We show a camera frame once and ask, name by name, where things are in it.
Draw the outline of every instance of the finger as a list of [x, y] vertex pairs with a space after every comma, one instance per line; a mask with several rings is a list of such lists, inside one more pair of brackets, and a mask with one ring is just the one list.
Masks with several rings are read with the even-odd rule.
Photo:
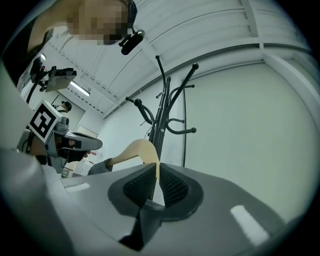
[[69, 146], [70, 146], [70, 147], [73, 147], [74, 145], [76, 145], [76, 141], [73, 140], [73, 139], [70, 139], [70, 140], [69, 140]]

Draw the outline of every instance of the wooden hanger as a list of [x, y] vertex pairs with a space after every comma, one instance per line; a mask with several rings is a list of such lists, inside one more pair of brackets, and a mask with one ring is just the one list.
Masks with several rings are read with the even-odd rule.
[[145, 164], [156, 163], [156, 178], [160, 177], [160, 161], [155, 146], [146, 139], [137, 139], [132, 142], [118, 156], [112, 158], [108, 166], [125, 162], [132, 158], [140, 157]]

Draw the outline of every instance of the ceiling light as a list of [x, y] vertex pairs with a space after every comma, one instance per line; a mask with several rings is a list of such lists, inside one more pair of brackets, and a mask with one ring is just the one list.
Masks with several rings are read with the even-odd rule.
[[77, 85], [74, 81], [71, 81], [70, 85], [74, 86], [75, 88], [77, 88], [80, 92], [82, 92], [84, 95], [86, 96], [90, 96], [90, 92], [88, 92], [87, 90], [83, 89], [82, 87], [80, 87], [79, 85]]
[[41, 53], [41, 58], [45, 61], [47, 59], [46, 55], [44, 55], [43, 53]]

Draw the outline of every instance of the white ceiling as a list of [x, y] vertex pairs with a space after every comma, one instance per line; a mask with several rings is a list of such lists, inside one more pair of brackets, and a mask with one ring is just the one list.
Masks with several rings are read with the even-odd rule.
[[61, 93], [86, 111], [105, 117], [126, 96], [164, 71], [199, 56], [249, 44], [282, 44], [308, 49], [306, 40], [288, 15], [271, 0], [135, 0], [136, 29], [145, 39], [129, 55], [116, 45], [79, 42], [67, 28], [54, 30], [44, 49], [47, 68], [74, 68], [74, 79], [90, 96], [69, 86]]

